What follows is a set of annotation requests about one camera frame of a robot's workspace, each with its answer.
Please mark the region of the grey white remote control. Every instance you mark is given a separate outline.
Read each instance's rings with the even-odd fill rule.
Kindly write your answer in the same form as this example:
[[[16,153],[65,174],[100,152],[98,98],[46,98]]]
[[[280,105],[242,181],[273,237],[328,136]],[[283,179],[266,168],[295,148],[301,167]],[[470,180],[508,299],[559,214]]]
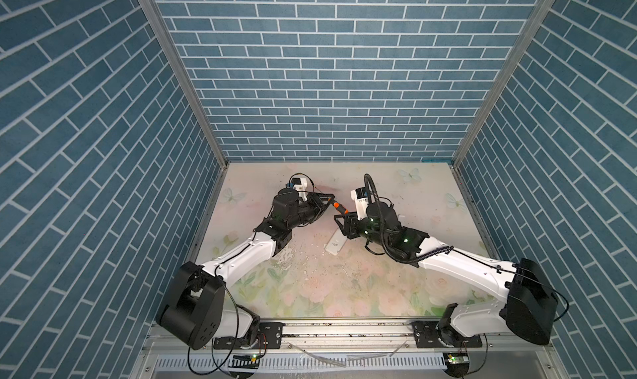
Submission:
[[[348,241],[348,238],[343,235],[340,230],[336,230],[331,236],[330,240],[325,245],[325,251],[333,256],[337,256],[340,251],[342,251],[345,243]]]

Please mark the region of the orange black screwdriver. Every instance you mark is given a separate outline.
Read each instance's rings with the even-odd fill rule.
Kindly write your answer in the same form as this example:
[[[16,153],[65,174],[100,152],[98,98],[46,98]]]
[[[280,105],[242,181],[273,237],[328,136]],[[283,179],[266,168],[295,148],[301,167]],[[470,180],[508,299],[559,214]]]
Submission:
[[[348,208],[343,206],[343,204],[339,203],[335,198],[330,199],[330,204],[337,210],[337,212],[341,215],[348,214]]]

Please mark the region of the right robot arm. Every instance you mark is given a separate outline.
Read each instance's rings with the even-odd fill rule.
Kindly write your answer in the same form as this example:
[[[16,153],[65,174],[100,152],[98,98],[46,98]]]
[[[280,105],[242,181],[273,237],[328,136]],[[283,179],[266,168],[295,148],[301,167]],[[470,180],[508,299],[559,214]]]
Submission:
[[[397,263],[437,271],[491,296],[484,303],[448,304],[436,325],[444,345],[459,347],[481,334],[511,333],[540,346],[549,344],[556,320],[558,292],[535,261],[496,261],[403,226],[392,206],[380,202],[334,219],[348,239],[365,238]]]

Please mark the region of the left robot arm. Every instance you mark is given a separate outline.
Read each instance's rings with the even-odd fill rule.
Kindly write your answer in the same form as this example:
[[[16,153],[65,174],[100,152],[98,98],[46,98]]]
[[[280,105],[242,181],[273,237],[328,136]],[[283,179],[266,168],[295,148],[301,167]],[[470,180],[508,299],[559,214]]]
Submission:
[[[224,307],[225,296],[243,276],[281,252],[298,226],[309,225],[335,203],[331,193],[283,188],[269,215],[235,249],[212,261],[183,264],[163,297],[155,321],[192,350],[212,339],[249,347],[259,336],[260,316],[245,307]]]

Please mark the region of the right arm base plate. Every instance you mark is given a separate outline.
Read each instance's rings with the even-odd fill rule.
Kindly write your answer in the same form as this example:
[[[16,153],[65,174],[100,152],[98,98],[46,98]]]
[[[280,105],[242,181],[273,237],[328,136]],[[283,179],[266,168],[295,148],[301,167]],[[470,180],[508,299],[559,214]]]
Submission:
[[[410,322],[410,326],[414,335],[416,347],[418,348],[483,347],[483,343],[479,335],[466,338],[452,329],[451,326],[442,328],[439,322],[417,320]]]

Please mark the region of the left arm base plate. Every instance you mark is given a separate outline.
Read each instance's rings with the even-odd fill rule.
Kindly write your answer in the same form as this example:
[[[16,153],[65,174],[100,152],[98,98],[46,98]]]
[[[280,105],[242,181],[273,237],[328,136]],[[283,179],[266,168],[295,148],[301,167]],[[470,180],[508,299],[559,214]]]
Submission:
[[[239,339],[233,337],[221,337],[213,340],[214,349],[229,350],[232,345],[235,349],[240,347],[248,349],[257,349],[260,341],[265,344],[261,348],[280,349],[281,340],[283,338],[283,329],[285,325],[282,322],[260,322],[259,325],[253,324]]]

